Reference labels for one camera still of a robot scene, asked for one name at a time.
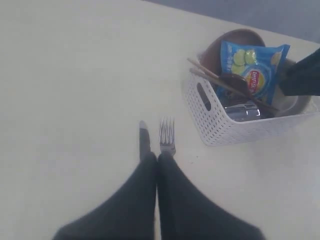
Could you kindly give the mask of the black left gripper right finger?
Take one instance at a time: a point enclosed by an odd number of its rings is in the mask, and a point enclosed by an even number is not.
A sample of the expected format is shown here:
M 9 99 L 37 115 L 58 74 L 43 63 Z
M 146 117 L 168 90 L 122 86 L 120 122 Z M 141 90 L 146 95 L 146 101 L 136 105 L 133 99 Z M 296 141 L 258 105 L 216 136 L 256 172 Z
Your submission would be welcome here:
M 201 193 L 167 152 L 158 157 L 158 205 L 163 240 L 263 240 L 262 231 Z

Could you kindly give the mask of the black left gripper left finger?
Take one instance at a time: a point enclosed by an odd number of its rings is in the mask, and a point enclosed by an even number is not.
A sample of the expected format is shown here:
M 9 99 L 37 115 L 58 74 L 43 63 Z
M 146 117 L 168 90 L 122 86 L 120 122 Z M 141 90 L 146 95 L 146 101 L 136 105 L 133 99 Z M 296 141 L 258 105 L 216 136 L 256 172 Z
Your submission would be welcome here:
M 157 158 L 149 152 L 108 200 L 61 227 L 55 240 L 153 240 Z

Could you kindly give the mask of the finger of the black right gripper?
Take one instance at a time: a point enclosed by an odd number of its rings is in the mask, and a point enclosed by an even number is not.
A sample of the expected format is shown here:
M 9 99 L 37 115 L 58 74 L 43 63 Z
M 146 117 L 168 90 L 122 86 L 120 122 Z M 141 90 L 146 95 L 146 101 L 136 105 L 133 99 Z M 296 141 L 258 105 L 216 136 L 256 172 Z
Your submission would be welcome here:
M 285 96 L 319 96 L 320 49 L 290 66 L 278 85 Z

